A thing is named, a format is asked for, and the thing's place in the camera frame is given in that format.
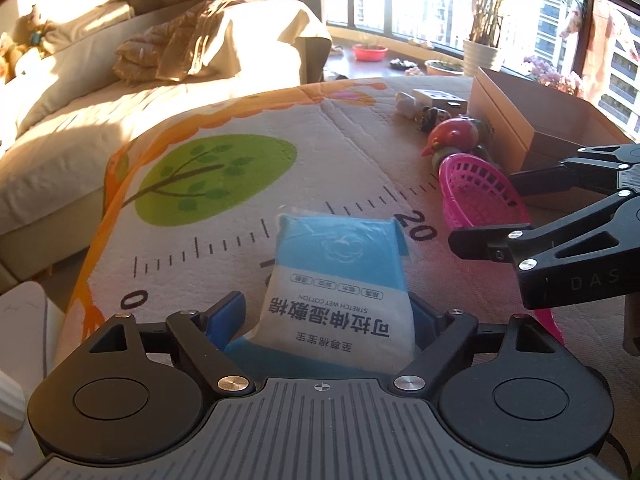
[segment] blanket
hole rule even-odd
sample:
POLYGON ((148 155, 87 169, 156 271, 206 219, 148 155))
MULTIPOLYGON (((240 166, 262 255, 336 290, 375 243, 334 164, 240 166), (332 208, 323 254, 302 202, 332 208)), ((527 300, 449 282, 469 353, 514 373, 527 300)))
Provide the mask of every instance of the blanket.
POLYGON ((218 31, 223 11, 257 0, 204 0, 170 22, 150 28, 116 50, 113 69, 126 81, 182 81, 198 74, 220 47, 218 31))
MULTIPOLYGON (((396 92, 412 88, 468 98, 470 80, 391 77, 266 92, 172 117, 124 146, 108 167, 106 213, 57 359, 117 312, 159 322, 185 308, 204 311, 231 290, 246 297, 241 333, 250 330, 273 270, 283 205, 395 216, 414 254, 405 269, 409 290, 481 322, 504 323, 521 312, 510 265, 459 260, 449 249, 439 182, 420 156, 425 135, 396 113, 396 92)), ((554 315, 568 348, 609 380, 612 432, 636 463, 640 368, 622 349, 622 300, 556 308, 554 315)), ((301 322, 300 332, 318 335, 311 322, 301 322)), ((615 453, 606 463, 620 471, 615 453)))

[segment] open box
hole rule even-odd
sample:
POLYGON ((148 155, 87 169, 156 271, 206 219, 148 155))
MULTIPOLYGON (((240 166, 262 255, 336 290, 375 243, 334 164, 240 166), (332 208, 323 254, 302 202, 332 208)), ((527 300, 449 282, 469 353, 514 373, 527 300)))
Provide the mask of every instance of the open box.
MULTIPOLYGON (((468 114, 494 131, 490 151, 507 173, 549 168, 583 146, 631 140, 591 103, 535 81, 492 70, 474 79, 468 114)), ((529 205, 573 212, 602 195, 583 189, 528 197, 529 205)))

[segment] red bowl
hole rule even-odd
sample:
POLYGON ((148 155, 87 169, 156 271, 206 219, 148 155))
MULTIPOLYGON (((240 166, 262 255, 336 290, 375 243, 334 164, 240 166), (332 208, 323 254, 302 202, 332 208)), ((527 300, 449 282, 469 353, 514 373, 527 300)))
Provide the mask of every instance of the red bowl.
POLYGON ((377 46, 376 48, 366 48, 361 44, 353 45, 353 53, 358 61, 382 61, 388 52, 386 46, 377 46))

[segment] blue and white package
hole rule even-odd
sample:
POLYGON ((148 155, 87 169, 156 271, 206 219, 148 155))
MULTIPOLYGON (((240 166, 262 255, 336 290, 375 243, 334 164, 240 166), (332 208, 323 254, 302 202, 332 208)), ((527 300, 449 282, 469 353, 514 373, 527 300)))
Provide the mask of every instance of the blue and white package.
POLYGON ((260 321, 226 348, 257 380, 395 374, 414 358, 414 318, 395 219, 279 218, 260 321))

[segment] pink basket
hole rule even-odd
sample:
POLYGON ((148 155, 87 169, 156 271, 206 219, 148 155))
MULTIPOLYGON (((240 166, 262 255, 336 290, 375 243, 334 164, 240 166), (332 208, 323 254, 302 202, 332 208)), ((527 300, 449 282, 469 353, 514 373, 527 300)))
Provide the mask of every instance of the pink basket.
MULTIPOLYGON (((451 229, 528 224, 527 209, 509 179, 474 155, 455 153, 440 165, 444 218, 451 229)), ((538 322, 559 342, 562 332, 548 308, 534 311, 538 322)))

